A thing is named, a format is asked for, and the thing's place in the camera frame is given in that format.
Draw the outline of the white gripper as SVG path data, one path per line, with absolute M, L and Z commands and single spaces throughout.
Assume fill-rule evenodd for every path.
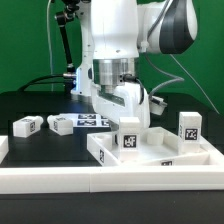
M 112 94 L 93 84 L 91 97 L 94 111 L 116 124 L 121 117 L 137 117 L 142 129 L 150 126 L 148 94 L 138 83 L 126 82 L 115 87 Z

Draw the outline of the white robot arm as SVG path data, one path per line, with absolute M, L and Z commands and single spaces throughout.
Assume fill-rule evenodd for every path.
M 152 94 L 136 74 L 141 53 L 181 54 L 194 42 L 197 18 L 192 0 L 62 0 L 64 24 L 77 18 L 82 62 L 68 66 L 71 94 L 88 99 L 96 113 L 119 124 L 123 118 L 150 125 Z

